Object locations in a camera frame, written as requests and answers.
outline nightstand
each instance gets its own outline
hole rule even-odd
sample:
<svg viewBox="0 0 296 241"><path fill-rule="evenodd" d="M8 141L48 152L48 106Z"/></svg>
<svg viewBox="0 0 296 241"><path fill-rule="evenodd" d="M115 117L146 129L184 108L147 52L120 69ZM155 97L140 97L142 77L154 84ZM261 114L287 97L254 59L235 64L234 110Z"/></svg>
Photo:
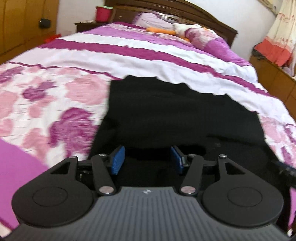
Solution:
<svg viewBox="0 0 296 241"><path fill-rule="evenodd" d="M108 23L97 23L97 22L95 22L95 23L75 23L75 25L77 26L76 33L88 31L93 28L97 28L99 26L103 26L106 24L108 24Z"/></svg>

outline gray ribbed surface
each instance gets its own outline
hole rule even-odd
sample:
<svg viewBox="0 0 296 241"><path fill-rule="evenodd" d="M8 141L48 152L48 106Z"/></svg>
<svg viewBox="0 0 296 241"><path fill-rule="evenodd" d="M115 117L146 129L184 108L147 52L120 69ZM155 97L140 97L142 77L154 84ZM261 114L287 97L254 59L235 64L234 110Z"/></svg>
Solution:
<svg viewBox="0 0 296 241"><path fill-rule="evenodd" d="M7 241L286 241L276 227L231 228L209 217L198 202L172 188L122 188L99 198L72 224L52 229L20 225Z"/></svg>

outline blue pad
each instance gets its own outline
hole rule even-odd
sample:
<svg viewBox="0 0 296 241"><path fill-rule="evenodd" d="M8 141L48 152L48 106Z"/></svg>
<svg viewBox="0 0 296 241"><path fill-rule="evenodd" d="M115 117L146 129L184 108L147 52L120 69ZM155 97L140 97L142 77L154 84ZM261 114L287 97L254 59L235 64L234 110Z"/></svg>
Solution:
<svg viewBox="0 0 296 241"><path fill-rule="evenodd" d="M112 163L111 175L117 175L126 157L126 149L122 146L119 151L110 160Z"/></svg>
<svg viewBox="0 0 296 241"><path fill-rule="evenodd" d="M173 162L174 168L178 174L183 174L184 167L182 164L182 157L176 152L176 150L171 147L170 148L170 160Z"/></svg>

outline dark brown headboard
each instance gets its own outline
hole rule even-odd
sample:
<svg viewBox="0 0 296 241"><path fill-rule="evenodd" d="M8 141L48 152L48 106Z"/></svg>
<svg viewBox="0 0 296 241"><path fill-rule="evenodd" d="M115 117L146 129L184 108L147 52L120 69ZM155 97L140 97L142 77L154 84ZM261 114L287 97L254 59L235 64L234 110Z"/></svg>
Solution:
<svg viewBox="0 0 296 241"><path fill-rule="evenodd" d="M140 12L153 12L161 18L175 23L200 24L214 30L225 41L232 45L237 31L218 21L200 7L185 0L106 0L106 6L113 7L110 22L132 23Z"/></svg>

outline floral curtain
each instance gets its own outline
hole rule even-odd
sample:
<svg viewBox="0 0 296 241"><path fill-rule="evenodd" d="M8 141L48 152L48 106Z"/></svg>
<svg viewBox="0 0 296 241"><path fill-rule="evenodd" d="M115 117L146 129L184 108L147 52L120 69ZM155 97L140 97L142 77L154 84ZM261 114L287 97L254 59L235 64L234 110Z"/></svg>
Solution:
<svg viewBox="0 0 296 241"><path fill-rule="evenodd" d="M290 68L294 69L295 44L296 0L283 0L273 26L263 42L258 44L255 49L278 66L283 66L288 62Z"/></svg>

